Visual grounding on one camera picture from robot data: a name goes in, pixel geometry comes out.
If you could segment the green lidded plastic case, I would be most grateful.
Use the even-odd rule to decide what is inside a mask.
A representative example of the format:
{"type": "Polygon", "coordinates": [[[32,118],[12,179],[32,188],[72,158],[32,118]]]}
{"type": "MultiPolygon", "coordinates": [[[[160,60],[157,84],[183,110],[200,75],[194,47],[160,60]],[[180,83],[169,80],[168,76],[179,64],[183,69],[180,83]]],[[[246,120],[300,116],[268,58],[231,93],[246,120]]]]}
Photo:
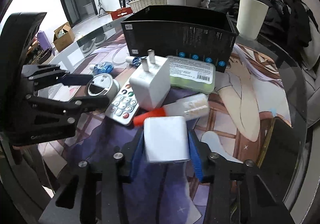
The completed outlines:
{"type": "Polygon", "coordinates": [[[210,94],[215,86],[215,66],[193,59],[167,56],[172,87],[210,94]]]}

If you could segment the cardboard box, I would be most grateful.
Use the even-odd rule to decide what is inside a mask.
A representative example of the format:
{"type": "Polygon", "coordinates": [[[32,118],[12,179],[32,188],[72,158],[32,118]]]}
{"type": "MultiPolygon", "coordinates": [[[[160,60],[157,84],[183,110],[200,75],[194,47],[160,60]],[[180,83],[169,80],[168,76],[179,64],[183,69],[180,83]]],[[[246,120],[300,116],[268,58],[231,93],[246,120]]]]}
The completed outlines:
{"type": "Polygon", "coordinates": [[[74,40],[75,36],[69,22],[66,22],[54,30],[53,44],[58,52],[62,52],[66,47],[71,45],[74,40]]]}

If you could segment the blue tape dispenser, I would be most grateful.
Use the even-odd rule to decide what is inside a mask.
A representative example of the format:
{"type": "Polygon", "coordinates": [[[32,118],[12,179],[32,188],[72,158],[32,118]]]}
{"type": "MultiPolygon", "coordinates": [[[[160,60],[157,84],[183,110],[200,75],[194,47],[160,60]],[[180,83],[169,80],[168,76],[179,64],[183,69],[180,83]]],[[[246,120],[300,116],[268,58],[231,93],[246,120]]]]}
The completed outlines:
{"type": "Polygon", "coordinates": [[[134,56],[127,56],[125,61],[132,66],[139,67],[141,65],[141,58],[140,57],[134,57],[134,56]]]}
{"type": "Polygon", "coordinates": [[[95,65],[91,64],[89,68],[92,71],[93,75],[98,75],[98,74],[104,74],[104,73],[110,74],[113,71],[114,66],[112,65],[111,62],[104,61],[104,62],[97,63],[95,65]]]}

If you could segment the round silver device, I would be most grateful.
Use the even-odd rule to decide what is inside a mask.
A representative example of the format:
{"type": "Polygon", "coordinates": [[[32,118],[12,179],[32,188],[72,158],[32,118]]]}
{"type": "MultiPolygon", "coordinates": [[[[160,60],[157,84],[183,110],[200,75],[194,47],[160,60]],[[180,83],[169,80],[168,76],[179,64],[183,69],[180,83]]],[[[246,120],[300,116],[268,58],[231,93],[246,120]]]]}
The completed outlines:
{"type": "Polygon", "coordinates": [[[119,90],[119,83],[108,73],[94,76],[86,86],[86,94],[90,97],[106,95],[109,99],[113,99],[119,90]]]}

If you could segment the black storage box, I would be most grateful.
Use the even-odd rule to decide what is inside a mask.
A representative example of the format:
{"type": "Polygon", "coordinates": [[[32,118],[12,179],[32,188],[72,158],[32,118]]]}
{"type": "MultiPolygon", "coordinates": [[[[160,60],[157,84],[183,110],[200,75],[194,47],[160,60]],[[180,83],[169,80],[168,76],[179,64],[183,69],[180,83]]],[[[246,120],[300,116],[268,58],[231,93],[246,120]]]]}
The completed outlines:
{"type": "Polygon", "coordinates": [[[211,63],[218,72],[225,71],[239,35],[227,14],[189,6],[148,6],[121,26],[131,56],[151,49],[157,56],[211,63]]]}

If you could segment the purple rolled mat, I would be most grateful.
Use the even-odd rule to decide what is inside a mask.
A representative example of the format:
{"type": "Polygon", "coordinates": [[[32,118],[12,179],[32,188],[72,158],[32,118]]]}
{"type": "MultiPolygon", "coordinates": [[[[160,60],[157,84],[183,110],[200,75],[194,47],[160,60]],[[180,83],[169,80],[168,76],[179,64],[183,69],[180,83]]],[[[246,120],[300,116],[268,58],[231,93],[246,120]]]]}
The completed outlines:
{"type": "Polygon", "coordinates": [[[52,47],[44,31],[39,30],[36,37],[43,50],[47,50],[52,47]]]}

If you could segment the black jacket pile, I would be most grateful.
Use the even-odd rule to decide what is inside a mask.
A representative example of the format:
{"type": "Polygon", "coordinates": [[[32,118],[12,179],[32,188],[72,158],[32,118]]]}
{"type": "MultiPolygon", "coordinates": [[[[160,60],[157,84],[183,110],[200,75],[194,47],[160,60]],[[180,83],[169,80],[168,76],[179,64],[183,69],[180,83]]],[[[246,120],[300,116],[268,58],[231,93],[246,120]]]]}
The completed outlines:
{"type": "MultiPolygon", "coordinates": [[[[308,47],[312,41],[310,21],[315,21],[313,13],[302,0],[257,0],[268,6],[260,33],[281,47],[291,44],[308,47]]],[[[237,17],[240,0],[210,0],[208,8],[237,17]]]]}

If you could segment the white cylindrical cup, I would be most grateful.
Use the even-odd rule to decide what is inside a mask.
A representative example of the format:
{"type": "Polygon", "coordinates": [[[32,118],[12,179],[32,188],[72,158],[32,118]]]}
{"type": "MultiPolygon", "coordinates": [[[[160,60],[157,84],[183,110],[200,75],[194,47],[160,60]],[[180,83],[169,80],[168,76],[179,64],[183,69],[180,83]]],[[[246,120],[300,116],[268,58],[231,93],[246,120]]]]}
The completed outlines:
{"type": "Polygon", "coordinates": [[[236,27],[239,35],[255,40],[263,25],[268,5],[257,0],[240,0],[236,27]]]}

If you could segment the woven wicker basket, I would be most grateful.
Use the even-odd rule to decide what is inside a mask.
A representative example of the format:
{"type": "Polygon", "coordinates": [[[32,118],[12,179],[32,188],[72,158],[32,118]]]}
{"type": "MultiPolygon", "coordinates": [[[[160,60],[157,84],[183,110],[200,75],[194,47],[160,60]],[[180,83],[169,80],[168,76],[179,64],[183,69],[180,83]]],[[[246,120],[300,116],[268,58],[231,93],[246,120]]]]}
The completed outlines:
{"type": "Polygon", "coordinates": [[[129,6],[134,13],[137,13],[148,6],[159,6],[166,4],[167,0],[132,0],[129,2],[129,6]]]}

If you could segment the blue tape dispenser near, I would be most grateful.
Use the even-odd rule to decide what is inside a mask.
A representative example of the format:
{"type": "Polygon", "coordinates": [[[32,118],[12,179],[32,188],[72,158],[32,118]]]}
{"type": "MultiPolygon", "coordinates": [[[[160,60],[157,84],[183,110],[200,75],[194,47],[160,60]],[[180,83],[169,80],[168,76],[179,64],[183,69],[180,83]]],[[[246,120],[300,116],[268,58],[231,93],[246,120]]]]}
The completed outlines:
{"type": "Polygon", "coordinates": [[[104,74],[104,73],[110,74],[113,71],[114,66],[112,65],[111,62],[104,61],[104,62],[97,63],[95,65],[91,64],[89,68],[92,71],[93,75],[98,75],[98,74],[104,74]]]}

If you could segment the red capped white tube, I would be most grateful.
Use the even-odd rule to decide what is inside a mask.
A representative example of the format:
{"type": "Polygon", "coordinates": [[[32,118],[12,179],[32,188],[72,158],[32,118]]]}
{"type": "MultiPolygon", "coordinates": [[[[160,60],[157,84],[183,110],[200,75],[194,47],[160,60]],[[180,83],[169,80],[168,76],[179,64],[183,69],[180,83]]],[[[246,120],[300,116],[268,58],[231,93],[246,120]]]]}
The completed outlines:
{"type": "Polygon", "coordinates": [[[163,105],[160,108],[135,116],[134,126],[142,126],[144,120],[150,117],[173,117],[182,116],[186,121],[204,117],[209,114],[208,97],[203,94],[196,94],[186,98],[178,99],[176,102],[163,105]]]}

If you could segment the red gift bag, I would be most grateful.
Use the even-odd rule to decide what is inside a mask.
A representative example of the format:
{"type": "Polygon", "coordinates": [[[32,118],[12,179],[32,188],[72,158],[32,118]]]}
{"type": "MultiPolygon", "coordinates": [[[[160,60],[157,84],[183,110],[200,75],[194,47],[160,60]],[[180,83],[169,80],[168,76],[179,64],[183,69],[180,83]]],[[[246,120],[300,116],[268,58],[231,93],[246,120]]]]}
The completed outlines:
{"type": "Polygon", "coordinates": [[[123,16],[129,15],[131,13],[133,13],[132,9],[130,7],[125,7],[125,8],[117,9],[116,11],[113,11],[110,14],[111,14],[112,20],[114,21],[123,16]]]}

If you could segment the silver remote control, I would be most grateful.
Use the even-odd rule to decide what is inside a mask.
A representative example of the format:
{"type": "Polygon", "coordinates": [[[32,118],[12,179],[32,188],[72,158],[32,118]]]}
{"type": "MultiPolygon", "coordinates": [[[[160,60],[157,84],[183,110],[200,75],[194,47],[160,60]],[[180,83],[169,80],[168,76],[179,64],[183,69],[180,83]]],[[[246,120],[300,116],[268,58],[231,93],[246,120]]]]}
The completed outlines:
{"type": "Polygon", "coordinates": [[[105,116],[121,125],[129,126],[139,109],[139,104],[129,80],[117,93],[105,111],[105,116]]]}

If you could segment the white plug charger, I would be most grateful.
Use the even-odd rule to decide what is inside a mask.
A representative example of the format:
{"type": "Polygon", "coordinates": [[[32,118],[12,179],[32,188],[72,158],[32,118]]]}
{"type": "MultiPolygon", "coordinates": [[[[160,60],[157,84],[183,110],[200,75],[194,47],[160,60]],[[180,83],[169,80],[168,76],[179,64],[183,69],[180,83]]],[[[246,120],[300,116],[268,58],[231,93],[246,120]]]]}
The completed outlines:
{"type": "Polygon", "coordinates": [[[139,106],[147,111],[159,108],[170,91],[170,62],[154,50],[141,58],[140,66],[129,78],[139,106]]]}

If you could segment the white oppo charger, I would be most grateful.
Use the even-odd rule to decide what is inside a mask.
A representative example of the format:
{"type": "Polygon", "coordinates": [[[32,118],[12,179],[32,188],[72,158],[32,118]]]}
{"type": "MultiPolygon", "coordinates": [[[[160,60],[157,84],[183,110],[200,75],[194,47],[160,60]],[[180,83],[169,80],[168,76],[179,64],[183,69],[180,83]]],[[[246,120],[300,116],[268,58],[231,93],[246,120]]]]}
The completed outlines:
{"type": "Polygon", "coordinates": [[[184,117],[152,117],[144,121],[144,148],[149,163],[190,160],[184,117]]]}

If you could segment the blue tape dispenser far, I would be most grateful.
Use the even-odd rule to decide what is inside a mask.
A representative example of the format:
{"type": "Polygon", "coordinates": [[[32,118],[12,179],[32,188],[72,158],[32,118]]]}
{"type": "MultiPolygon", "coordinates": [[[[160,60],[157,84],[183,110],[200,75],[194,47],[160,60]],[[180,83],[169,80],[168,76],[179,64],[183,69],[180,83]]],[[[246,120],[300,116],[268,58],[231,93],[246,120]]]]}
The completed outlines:
{"type": "Polygon", "coordinates": [[[134,56],[127,56],[125,61],[132,66],[139,67],[141,65],[141,58],[140,57],[134,57],[134,56]]]}

